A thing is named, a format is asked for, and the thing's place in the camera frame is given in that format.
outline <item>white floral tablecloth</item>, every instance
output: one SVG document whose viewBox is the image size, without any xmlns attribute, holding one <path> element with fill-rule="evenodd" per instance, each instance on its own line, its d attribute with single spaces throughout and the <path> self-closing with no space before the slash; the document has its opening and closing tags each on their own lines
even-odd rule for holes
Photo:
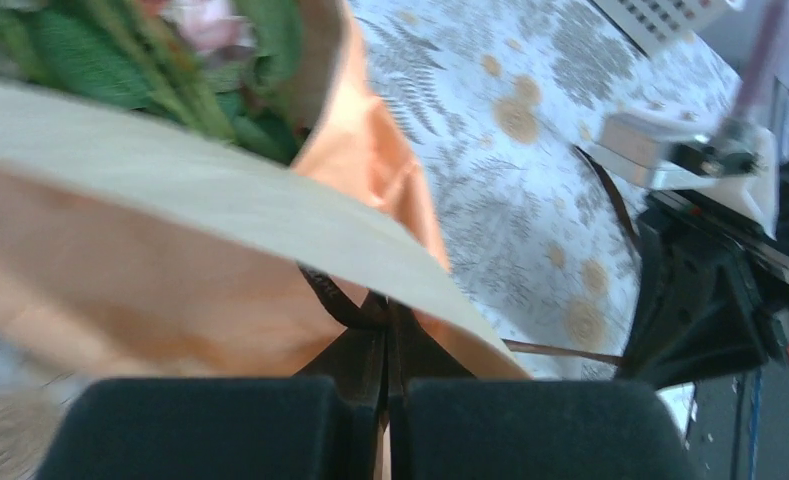
<svg viewBox="0 0 789 480">
<path fill-rule="evenodd" d="M 619 354 L 638 259 L 569 147 L 634 101 L 720 112 L 736 74 L 693 35 L 650 61 L 587 0 L 350 3 L 373 86 L 426 165 L 462 290 L 505 338 Z M 616 183 L 638 213 L 643 192 Z M 611 374 L 573 358 L 521 360 L 539 378 Z M 15 392 L 26 385 L 58 405 L 84 381 L 0 342 L 0 478 L 31 474 L 51 435 L 42 426 L 57 418 Z M 665 396 L 684 427 L 691 388 Z"/>
</svg>

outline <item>orange fabric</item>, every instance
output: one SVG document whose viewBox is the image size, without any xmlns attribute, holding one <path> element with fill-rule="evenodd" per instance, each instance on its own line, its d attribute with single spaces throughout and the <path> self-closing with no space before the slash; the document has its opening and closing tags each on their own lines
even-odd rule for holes
<svg viewBox="0 0 789 480">
<path fill-rule="evenodd" d="M 320 126 L 292 168 L 394 217 L 449 271 L 423 169 L 382 99 L 368 87 L 361 30 L 346 2 L 343 8 L 342 63 Z"/>
</svg>

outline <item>white device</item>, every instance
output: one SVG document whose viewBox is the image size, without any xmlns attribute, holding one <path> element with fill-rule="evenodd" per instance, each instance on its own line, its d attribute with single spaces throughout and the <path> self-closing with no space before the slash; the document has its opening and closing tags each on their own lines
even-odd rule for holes
<svg viewBox="0 0 789 480">
<path fill-rule="evenodd" d="M 651 103 L 609 115 L 597 142 L 589 148 L 592 160 L 624 180 L 650 190 L 695 190 L 718 204 L 762 226 L 775 238 L 779 211 L 779 166 L 774 134 L 755 126 L 750 134 L 756 168 L 751 173 L 697 175 L 672 163 L 676 145 L 705 144 L 715 134 L 719 119 L 704 117 L 677 105 Z"/>
<path fill-rule="evenodd" d="M 592 0 L 648 56 L 697 31 L 746 0 Z"/>
</svg>

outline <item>beige paper bag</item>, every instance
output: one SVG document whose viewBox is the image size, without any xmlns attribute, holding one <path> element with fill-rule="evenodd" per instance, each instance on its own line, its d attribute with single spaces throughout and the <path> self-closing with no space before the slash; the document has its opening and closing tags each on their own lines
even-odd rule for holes
<svg viewBox="0 0 789 480">
<path fill-rule="evenodd" d="M 343 327 L 297 262 L 422 312 L 477 376 L 525 378 L 399 223 L 141 115 L 0 84 L 0 332 L 94 375 L 291 375 Z"/>
</svg>

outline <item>fern pattern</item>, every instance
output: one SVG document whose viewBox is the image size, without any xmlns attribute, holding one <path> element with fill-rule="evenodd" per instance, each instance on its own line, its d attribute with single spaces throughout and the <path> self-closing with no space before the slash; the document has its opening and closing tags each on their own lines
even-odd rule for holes
<svg viewBox="0 0 789 480">
<path fill-rule="evenodd" d="M 425 164 L 457 285 L 501 336 L 594 342 L 603 353 L 620 353 L 639 259 L 596 177 L 569 147 L 590 140 L 607 112 L 634 100 L 720 112 L 734 72 L 699 40 L 650 62 L 586 0 L 351 4 L 374 88 Z M 541 94 L 539 104 L 515 113 L 536 117 L 531 145 L 504 133 L 516 127 L 498 123 L 494 109 L 514 96 L 521 75 Z M 640 213 L 644 192 L 616 183 L 629 211 Z M 596 282 L 605 286 L 593 289 Z M 595 337 L 580 338 L 584 329 L 574 322 L 594 322 Z M 547 377 L 611 375 L 576 359 L 522 361 Z"/>
</svg>

